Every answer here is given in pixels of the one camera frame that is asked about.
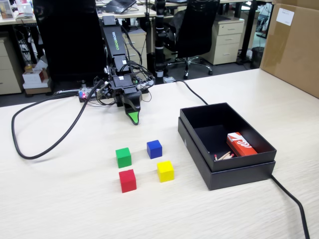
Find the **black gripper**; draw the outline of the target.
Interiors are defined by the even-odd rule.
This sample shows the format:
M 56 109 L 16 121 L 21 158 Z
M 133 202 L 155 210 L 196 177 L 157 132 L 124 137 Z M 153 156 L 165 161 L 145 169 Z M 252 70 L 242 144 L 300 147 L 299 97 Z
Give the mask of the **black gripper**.
M 134 125 L 138 125 L 142 93 L 133 84 L 131 76 L 113 76 L 109 83 L 110 94 L 115 99 L 117 107 L 124 106 L 126 115 Z

